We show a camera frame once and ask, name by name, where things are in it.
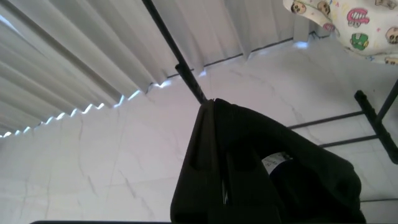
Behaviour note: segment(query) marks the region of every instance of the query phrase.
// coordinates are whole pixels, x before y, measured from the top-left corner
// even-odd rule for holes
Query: white label
[[[292,158],[289,157],[286,153],[284,152],[277,152],[272,155],[269,155],[265,157],[261,162],[264,165],[264,167],[267,170],[268,174],[271,174],[271,172],[279,166],[279,164],[291,160]]]

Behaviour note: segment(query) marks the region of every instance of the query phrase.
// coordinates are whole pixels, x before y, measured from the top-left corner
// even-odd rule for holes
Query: curtain fold
[[[293,36],[278,0],[154,0],[195,73]],[[0,135],[113,106],[176,74],[141,0],[0,2]]]

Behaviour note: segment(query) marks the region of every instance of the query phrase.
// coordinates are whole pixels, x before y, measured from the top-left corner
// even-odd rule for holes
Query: green cartoon character
[[[351,36],[349,42],[355,49],[364,50],[369,45],[368,39],[369,37],[366,34],[355,33]]]

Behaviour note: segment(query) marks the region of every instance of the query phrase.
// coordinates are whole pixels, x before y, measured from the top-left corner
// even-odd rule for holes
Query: black metal frame
[[[185,61],[184,57],[182,56],[180,50],[177,47],[177,44],[173,40],[169,30],[167,29],[166,25],[164,24],[162,18],[160,17],[157,9],[154,6],[152,0],[142,0],[145,7],[149,11],[149,14],[152,16],[153,20],[155,21],[157,27],[159,28],[160,32],[162,33],[164,39],[168,43],[169,47],[171,48],[172,52],[174,53],[175,57],[178,60],[178,65],[175,66],[175,69],[178,71],[182,79],[184,80],[185,84],[189,87],[190,91],[196,97],[200,104],[207,101],[205,94],[202,92],[198,82],[196,81],[195,77],[192,74],[187,62]],[[387,100],[384,102],[380,112],[376,114],[375,110],[371,106],[370,102],[368,101],[366,95],[361,91],[357,91],[355,94],[355,100],[359,103],[361,107],[361,111],[343,114],[339,116],[334,116],[331,118],[320,119],[317,121],[311,121],[303,124],[297,124],[289,127],[290,129],[297,129],[297,128],[304,128],[315,124],[322,124],[330,121],[336,121],[339,119],[350,118],[353,116],[365,115],[371,124],[375,135],[365,136],[360,138],[354,139],[347,139],[343,141],[331,142],[328,144],[319,145],[320,147],[332,147],[332,146],[340,146],[345,144],[351,144],[355,142],[361,141],[368,141],[372,139],[380,140],[381,144],[384,146],[384,149],[387,151],[391,161],[395,164],[398,164],[398,148],[396,144],[391,139],[390,134],[385,129],[384,125],[382,124],[382,119],[388,112],[389,108],[393,104],[394,100],[397,98],[398,95],[398,81],[392,88]]]

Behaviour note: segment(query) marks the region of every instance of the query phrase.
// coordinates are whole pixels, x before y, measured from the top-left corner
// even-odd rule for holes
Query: floor
[[[361,89],[378,110],[398,67],[347,56],[333,40],[287,42],[206,68],[207,98],[222,98],[284,125],[359,111]],[[168,221],[199,109],[180,77],[116,108],[92,108],[0,141],[0,223],[35,220]],[[398,106],[384,124],[398,139]],[[373,134],[364,116],[297,132],[322,144]],[[328,148],[353,163],[361,200],[398,198],[398,166],[377,140]]]

